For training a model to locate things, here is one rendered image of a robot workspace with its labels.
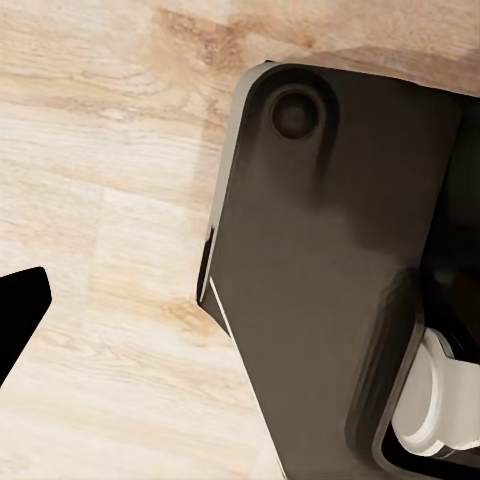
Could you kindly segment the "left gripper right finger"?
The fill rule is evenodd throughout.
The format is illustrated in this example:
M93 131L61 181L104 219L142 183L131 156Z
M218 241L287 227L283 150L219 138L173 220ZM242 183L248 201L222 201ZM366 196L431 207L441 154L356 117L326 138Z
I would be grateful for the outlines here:
M448 301L480 346L480 270L458 266L452 277Z

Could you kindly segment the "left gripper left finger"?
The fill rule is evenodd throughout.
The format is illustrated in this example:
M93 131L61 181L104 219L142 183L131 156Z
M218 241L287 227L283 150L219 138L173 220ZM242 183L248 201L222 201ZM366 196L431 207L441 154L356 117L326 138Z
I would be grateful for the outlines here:
M0 386L52 303L43 266L0 277Z

